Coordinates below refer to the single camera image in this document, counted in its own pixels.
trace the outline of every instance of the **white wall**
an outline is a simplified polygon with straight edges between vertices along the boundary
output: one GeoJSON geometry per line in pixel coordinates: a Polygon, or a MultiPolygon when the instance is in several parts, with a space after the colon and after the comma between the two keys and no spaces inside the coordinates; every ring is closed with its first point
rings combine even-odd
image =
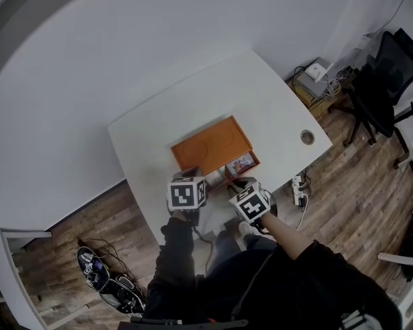
{"type": "Polygon", "coordinates": [[[377,30],[400,0],[346,0],[335,29],[323,52],[332,62],[350,55],[364,34],[377,30]]]}
{"type": "Polygon", "coordinates": [[[350,0],[73,0],[18,41],[51,1],[0,32],[2,228],[48,228],[122,180],[107,125],[148,97],[249,48],[285,76],[361,20],[350,0]]]}

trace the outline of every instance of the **white desk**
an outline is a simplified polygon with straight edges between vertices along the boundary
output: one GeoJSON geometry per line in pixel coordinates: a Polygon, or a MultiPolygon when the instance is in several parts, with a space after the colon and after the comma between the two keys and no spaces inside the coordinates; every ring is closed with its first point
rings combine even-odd
{"type": "MultiPolygon", "coordinates": [[[[166,89],[109,126],[134,197],[159,243],[168,222],[167,182],[180,170],[170,148],[193,133],[233,115],[260,165],[254,176],[278,189],[328,150],[332,143],[286,83],[255,53],[222,61],[166,89]],[[311,130],[308,146],[301,132],[311,130]]],[[[214,191],[201,210],[207,233],[235,216],[225,190],[214,191]]]]}
{"type": "Polygon", "coordinates": [[[11,251],[8,239],[36,239],[51,237],[50,232],[43,231],[8,231],[0,229],[0,291],[15,320],[30,330],[53,330],[88,310],[85,305],[65,318],[46,325],[21,282],[11,251]]]}

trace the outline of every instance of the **white cable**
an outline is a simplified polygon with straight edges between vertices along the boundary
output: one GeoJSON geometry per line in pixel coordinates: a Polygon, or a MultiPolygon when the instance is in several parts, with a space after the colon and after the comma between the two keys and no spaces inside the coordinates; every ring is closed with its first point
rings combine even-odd
{"type": "Polygon", "coordinates": [[[392,18],[385,24],[383,25],[381,28],[379,28],[373,35],[372,38],[375,36],[376,33],[378,33],[380,30],[382,30],[387,24],[389,24],[390,22],[392,22],[392,20],[394,19],[394,17],[396,16],[396,14],[398,13],[399,9],[402,6],[402,3],[404,2],[404,0],[401,0],[401,3],[399,4],[397,10],[395,11],[395,13],[393,14],[392,18]]]}
{"type": "Polygon", "coordinates": [[[325,75],[326,79],[325,80],[320,80],[320,82],[327,83],[328,86],[326,90],[322,93],[322,97],[324,99],[332,99],[335,97],[340,91],[341,91],[341,83],[339,82],[340,80],[345,80],[346,77],[341,77],[341,76],[335,76],[332,79],[328,79],[328,76],[325,75]]]}
{"type": "Polygon", "coordinates": [[[296,231],[298,231],[298,229],[301,226],[301,223],[303,222],[304,213],[306,212],[306,209],[308,208],[308,204],[309,204],[309,196],[306,193],[303,193],[303,195],[306,197],[306,206],[304,207],[303,214],[301,214],[300,223],[298,224],[296,231]]]}

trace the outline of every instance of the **black jacket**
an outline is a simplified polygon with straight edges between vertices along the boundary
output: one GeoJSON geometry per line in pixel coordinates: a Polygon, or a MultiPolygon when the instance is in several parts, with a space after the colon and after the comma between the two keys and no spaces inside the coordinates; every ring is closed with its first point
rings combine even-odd
{"type": "MultiPolygon", "coordinates": [[[[228,259],[207,278],[194,275],[188,223],[170,218],[165,246],[148,286],[144,318],[184,323],[229,321],[231,311],[270,254],[249,250],[228,259]]],[[[341,315],[364,308],[384,330],[401,329],[396,305],[340,254],[314,241],[293,261],[278,247],[256,278],[237,318],[245,329],[339,329],[341,315]]]]}

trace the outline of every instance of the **hand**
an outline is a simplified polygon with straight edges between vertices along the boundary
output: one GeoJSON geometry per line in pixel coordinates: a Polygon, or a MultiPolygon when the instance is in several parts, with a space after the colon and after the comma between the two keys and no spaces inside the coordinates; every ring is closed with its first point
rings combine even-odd
{"type": "Polygon", "coordinates": [[[174,210],[173,217],[182,220],[182,221],[187,221],[185,218],[184,213],[181,210],[174,210]]]}

